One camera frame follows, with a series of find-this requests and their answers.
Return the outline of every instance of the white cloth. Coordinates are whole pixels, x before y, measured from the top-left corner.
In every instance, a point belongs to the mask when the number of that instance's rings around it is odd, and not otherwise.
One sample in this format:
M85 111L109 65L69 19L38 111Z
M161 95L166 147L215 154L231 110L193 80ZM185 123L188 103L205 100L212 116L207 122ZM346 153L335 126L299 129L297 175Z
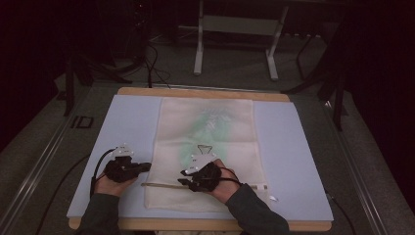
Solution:
M266 185L254 128L251 100L163 98L148 183L181 185L198 145L211 146L225 165L250 185ZM226 212L210 195L189 189L146 187L147 208L183 212Z

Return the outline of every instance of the hand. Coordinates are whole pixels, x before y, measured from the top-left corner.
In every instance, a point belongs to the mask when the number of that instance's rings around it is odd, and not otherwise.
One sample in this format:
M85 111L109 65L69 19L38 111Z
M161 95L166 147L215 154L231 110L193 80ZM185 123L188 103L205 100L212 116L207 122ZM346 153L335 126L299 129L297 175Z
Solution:
M101 173L101 175L98 177L97 182L95 183L94 193L109 194L121 197L125 189L134 183L135 180L137 180L137 178L133 178L122 183L117 183L110 180L107 175L104 175L104 173Z
M219 167L226 167L222 160L218 159L215 160L213 162L215 165L219 166ZM230 172L227 169L221 169L222 171L222 178L233 178L236 179L235 174L233 174L232 172ZM207 192L208 194L212 195L214 198L216 198L219 202L225 204L229 198L239 189L239 184L237 184L236 182L232 182L232 181L225 181L225 180L221 180L219 181L219 184L216 186L216 188L211 191L211 192Z

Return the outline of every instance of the person's left hand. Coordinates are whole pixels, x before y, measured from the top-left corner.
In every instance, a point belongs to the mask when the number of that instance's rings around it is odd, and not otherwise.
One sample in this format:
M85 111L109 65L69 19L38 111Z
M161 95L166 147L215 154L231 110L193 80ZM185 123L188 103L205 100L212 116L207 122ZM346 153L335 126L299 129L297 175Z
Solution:
M101 175L98 177L97 182L95 183L94 193L108 194L117 197L121 197L125 189L127 189L128 186L134 183L138 178L137 177L122 183L117 183L115 181L110 180L107 177L107 175L103 176L103 174L104 173L101 173Z

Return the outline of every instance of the desk in background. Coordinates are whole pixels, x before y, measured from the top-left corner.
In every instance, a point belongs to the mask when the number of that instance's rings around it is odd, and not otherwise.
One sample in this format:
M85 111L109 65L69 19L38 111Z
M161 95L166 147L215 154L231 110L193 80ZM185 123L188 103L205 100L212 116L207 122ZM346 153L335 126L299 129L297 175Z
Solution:
M326 231L331 228L333 215L329 203L296 108L286 95L143 88L121 88L114 97L70 205L70 227L79 225L89 201L90 178L104 152L120 143L128 143L135 152L135 162L151 161L161 97L167 96L254 100L254 121L268 189L270 195L278 199L270 207L287 218L292 231ZM229 212L191 213L146 209L144 188L140 186L146 176L146 173L140 175L120 200L121 229L240 230Z

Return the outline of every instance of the sleeve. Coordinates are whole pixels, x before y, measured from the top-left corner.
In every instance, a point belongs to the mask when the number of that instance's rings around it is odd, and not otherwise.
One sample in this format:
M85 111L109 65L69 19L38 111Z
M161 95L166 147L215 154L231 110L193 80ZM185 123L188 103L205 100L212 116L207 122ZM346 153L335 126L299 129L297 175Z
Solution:
M248 184L243 184L225 205L249 234L275 235L290 231L287 220L272 211Z
M118 202L119 197L113 195L92 195L75 234L120 234L118 228Z

